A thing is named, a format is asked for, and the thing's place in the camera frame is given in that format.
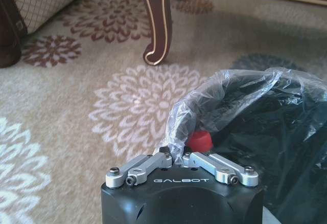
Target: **plastic bag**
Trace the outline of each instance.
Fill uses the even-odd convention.
[[[327,223],[327,84],[294,70],[225,70],[176,103],[166,140],[176,164],[196,130],[213,151],[253,165],[282,223]]]

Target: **carpet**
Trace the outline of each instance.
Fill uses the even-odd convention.
[[[101,223],[110,167],[152,153],[172,105],[221,69],[284,66],[327,80],[327,9],[172,0],[167,59],[148,66],[143,0],[75,0],[0,70],[1,223]]]

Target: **sofa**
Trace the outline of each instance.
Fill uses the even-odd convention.
[[[17,63],[20,40],[73,0],[0,0],[0,68]]]

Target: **bolt head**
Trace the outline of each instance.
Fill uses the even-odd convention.
[[[125,182],[129,187],[133,187],[136,183],[136,178],[134,176],[129,176],[126,178]]]
[[[236,175],[233,175],[229,178],[229,183],[232,185],[236,185],[239,182],[239,178]]]
[[[244,167],[244,172],[247,174],[253,174],[254,173],[254,168],[252,166],[245,166]]]
[[[112,167],[110,168],[110,175],[115,176],[115,175],[119,175],[120,171],[118,167]]]

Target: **logo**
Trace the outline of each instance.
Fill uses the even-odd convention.
[[[184,182],[184,183],[191,183],[191,182],[208,182],[209,179],[181,179],[180,181],[177,181],[175,179],[155,179],[153,180],[153,182],[155,183],[165,183],[165,182],[175,182],[175,183],[181,183],[181,182]]]

